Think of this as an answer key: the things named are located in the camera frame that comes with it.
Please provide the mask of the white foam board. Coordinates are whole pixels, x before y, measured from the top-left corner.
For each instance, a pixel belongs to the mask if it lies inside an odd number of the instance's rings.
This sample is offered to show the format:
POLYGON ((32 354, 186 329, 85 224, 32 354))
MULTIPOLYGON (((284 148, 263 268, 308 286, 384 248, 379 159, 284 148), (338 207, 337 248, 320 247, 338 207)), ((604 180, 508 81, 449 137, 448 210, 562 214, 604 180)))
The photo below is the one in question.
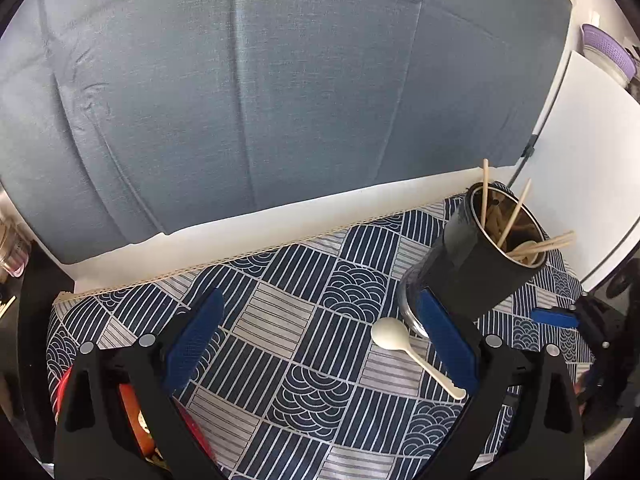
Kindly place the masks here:
POLYGON ((563 249, 585 290, 603 282, 639 241, 639 104, 611 76, 573 52, 532 157, 514 185, 563 249))

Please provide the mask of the black backdrop clip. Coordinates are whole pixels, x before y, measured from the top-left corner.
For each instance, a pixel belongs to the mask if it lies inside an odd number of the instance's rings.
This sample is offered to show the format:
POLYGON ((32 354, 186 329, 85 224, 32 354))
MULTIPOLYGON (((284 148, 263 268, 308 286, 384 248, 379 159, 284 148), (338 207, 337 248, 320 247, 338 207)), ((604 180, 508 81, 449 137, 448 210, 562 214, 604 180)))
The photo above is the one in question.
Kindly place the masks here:
POLYGON ((529 159, 533 156, 533 154, 535 153, 535 145, 537 143, 538 140, 538 134, 532 134, 527 142, 527 144, 525 145, 524 150, 522 151, 521 154, 521 158, 522 159, 529 159))

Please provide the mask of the pink jar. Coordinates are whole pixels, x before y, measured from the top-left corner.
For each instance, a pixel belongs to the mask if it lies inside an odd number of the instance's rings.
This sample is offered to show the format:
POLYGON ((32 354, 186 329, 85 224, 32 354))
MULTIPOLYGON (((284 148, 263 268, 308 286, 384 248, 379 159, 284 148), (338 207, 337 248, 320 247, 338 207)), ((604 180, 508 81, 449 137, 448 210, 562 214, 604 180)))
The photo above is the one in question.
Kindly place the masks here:
POLYGON ((0 261, 12 278, 20 278, 30 256, 30 243, 11 223, 0 224, 0 261))

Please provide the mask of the red bowl of fruit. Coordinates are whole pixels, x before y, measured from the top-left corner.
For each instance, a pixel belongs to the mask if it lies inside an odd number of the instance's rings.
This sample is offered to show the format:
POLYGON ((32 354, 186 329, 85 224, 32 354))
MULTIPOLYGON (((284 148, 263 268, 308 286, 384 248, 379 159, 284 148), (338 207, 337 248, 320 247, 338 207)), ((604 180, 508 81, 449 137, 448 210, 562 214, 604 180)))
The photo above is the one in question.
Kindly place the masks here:
MULTIPOLYGON (((66 370, 66 372, 58 382, 58 388, 56 389, 56 397, 54 402, 55 420, 58 420, 58 416, 60 416, 62 410, 64 393, 68 380, 70 379, 70 374, 72 374, 71 367, 66 370)), ((120 384, 118 388, 120 400, 122 400, 122 404, 124 404, 129 425, 134 432, 134 437, 136 438, 138 447, 140 448, 143 457, 148 462, 160 465, 167 469, 168 466, 166 465, 166 460, 164 460, 162 454, 160 454, 160 449, 156 446, 156 443, 151 436, 149 427, 143 417, 142 411, 140 410, 140 404, 138 402, 136 394, 134 393, 134 388, 132 388, 132 385, 130 384, 120 384)), ((194 437, 194 439, 198 441, 198 444, 201 445, 201 448, 206 452, 211 460, 216 460, 216 455, 210 447, 208 441, 206 440, 206 437, 204 437, 200 426, 198 426, 198 424, 182 404, 180 404, 178 401, 175 401, 175 404, 178 408, 178 411, 180 412, 183 421, 186 423, 186 426, 188 426, 192 437, 194 437)))

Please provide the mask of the black cylindrical utensil holder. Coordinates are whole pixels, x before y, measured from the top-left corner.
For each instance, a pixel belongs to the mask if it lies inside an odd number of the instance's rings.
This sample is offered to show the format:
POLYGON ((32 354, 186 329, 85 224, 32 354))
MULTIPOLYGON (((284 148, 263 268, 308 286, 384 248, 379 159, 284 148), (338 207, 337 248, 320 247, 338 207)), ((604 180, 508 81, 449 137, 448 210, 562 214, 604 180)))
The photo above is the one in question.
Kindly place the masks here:
POLYGON ((427 331, 416 313, 421 290, 429 290, 450 316, 474 322, 547 263, 545 252, 534 255, 530 263, 509 256, 521 244, 544 240, 544 231, 529 209, 520 209, 506 241, 499 246, 500 236, 488 233, 480 224, 482 196, 481 183, 468 188, 431 249, 398 285, 396 302, 401 315, 423 337, 427 331))

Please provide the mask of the blue patterned tablecloth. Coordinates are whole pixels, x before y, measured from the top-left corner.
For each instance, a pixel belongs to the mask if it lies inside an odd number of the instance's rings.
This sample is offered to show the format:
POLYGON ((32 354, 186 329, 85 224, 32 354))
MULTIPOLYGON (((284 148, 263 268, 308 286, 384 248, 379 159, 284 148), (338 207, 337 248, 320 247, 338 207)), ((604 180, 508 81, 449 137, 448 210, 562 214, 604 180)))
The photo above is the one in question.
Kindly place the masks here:
MULTIPOLYGON (((518 198, 497 182, 488 190, 486 231, 501 236, 518 198)), ((418 355, 449 377, 428 335, 404 321, 396 294, 463 194, 154 281, 58 298, 47 338, 53 411, 82 344, 122 348, 159 334, 215 287, 222 320, 174 397, 214 451, 219 479, 420 479, 466 400, 454 400, 405 352, 377 346, 371 327, 397 318, 418 355)), ((535 308, 574 311, 580 293, 561 254, 546 254, 533 278, 473 323, 513 349, 554 344, 574 388, 592 362, 582 337, 530 318, 535 308)), ((519 393, 506 394, 477 467, 495 458, 519 393)))

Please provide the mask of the grey-blue backdrop cloth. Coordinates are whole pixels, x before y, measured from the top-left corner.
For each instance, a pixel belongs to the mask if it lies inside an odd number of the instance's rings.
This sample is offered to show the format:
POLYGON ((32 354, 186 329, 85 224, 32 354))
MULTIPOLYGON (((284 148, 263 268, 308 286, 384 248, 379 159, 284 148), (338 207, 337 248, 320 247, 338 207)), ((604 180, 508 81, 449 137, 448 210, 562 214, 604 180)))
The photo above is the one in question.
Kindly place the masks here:
POLYGON ((24 0, 1 183, 58 260, 517 162, 570 0, 24 0))

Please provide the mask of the plain white ceramic spoon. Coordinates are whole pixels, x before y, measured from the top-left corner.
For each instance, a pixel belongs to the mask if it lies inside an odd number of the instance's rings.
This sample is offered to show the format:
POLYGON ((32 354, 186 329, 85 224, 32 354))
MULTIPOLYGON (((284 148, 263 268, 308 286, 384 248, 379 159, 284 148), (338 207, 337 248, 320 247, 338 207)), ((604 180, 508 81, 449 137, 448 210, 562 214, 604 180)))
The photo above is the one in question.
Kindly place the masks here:
POLYGON ((371 327, 373 342, 385 350, 402 351, 422 367, 454 400, 464 400, 466 391, 457 387, 449 377, 425 361, 412 348, 408 328, 397 318, 380 318, 371 327))

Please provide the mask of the purple lidded container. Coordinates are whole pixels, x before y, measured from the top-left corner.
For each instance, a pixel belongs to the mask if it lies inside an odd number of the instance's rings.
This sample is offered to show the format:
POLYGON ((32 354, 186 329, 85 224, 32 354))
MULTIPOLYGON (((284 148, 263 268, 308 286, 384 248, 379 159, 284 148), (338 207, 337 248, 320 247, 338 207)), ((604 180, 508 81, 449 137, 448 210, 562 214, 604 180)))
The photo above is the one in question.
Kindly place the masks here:
POLYGON ((636 76, 634 58, 607 32, 591 24, 582 24, 582 53, 585 58, 627 88, 636 76))

